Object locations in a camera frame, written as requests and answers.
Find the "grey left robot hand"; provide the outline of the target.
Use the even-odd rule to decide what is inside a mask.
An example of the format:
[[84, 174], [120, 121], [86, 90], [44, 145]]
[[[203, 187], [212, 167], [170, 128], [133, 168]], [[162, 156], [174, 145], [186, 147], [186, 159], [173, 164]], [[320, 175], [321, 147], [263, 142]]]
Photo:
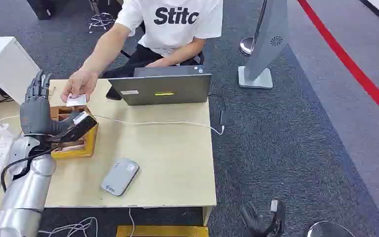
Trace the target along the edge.
[[48, 100], [50, 76], [39, 70], [27, 87], [25, 101], [20, 107], [20, 123], [24, 134], [58, 135], [73, 125], [73, 119], [80, 114], [72, 111], [63, 121], [51, 118]]

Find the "person's left hand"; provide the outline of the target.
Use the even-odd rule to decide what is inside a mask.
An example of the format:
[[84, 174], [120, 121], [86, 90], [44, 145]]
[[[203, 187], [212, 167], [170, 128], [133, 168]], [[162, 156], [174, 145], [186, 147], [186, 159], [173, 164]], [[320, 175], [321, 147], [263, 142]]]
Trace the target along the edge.
[[158, 59], [146, 65], [146, 67], [167, 67], [167, 66], [169, 66], [169, 64], [166, 58]]

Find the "person's right hand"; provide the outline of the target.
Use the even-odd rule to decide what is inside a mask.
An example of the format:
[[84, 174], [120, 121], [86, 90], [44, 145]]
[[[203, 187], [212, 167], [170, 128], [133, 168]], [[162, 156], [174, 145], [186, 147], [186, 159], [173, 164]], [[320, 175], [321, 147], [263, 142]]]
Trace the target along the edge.
[[86, 102], [88, 102], [96, 87], [98, 76], [99, 72], [79, 69], [69, 77], [61, 94], [61, 100], [66, 103], [69, 96], [77, 98], [85, 95]]

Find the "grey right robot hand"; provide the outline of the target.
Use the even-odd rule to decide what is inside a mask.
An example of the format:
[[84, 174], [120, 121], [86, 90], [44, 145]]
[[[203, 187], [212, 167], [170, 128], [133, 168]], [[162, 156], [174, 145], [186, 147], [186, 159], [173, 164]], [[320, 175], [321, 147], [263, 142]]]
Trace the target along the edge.
[[272, 220], [265, 228], [263, 215], [260, 215], [251, 201], [242, 206], [240, 212], [246, 229], [243, 237], [281, 237], [285, 231], [286, 206], [283, 201], [273, 199], [270, 205]]

